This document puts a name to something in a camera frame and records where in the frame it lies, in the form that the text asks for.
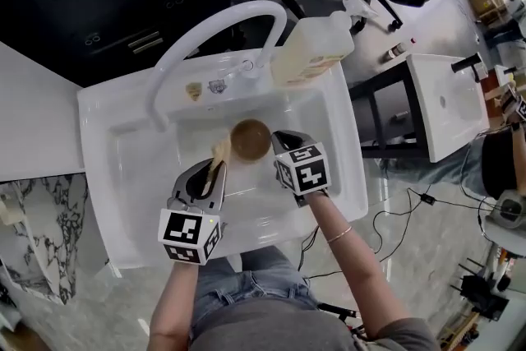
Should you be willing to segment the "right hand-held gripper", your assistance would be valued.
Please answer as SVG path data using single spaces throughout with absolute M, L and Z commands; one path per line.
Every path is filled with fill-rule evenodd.
M 331 186 L 325 147 L 303 132 L 275 131 L 270 137 L 275 153 L 276 177 L 291 191 L 298 206 L 306 206 L 306 195 L 321 192 L 328 196 Z

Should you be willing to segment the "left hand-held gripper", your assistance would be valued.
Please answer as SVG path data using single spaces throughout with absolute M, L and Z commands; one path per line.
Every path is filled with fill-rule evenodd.
M 173 261 L 204 266 L 222 238 L 227 164 L 212 164 L 205 159 L 180 174 L 160 211 L 158 241 Z

